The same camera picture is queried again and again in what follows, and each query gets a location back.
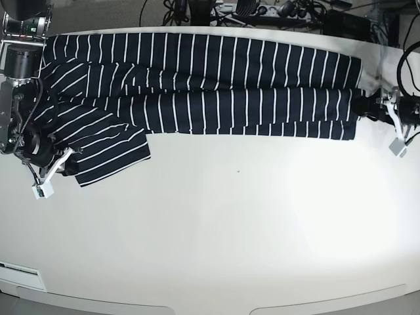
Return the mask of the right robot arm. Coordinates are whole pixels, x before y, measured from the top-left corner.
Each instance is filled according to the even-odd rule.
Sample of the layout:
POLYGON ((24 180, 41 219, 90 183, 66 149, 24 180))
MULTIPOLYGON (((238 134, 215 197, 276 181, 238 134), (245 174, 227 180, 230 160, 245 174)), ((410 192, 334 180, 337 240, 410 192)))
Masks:
POLYGON ((50 1, 1 2, 1 153, 38 168, 49 167, 58 156, 33 118, 48 91, 41 68, 52 7, 50 1))

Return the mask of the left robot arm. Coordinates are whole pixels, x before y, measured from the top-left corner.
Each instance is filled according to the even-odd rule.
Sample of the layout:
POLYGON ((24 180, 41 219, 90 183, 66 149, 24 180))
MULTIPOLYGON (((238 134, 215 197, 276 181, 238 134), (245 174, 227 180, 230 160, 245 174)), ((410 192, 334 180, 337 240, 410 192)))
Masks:
POLYGON ((409 94, 402 82, 402 68, 409 66, 408 56, 419 48, 419 42, 403 48, 403 55, 396 68, 397 86, 388 91, 378 89, 372 96, 361 96, 352 102, 350 109, 360 117, 382 121, 393 126, 398 123, 407 126, 419 125, 419 97, 409 94))

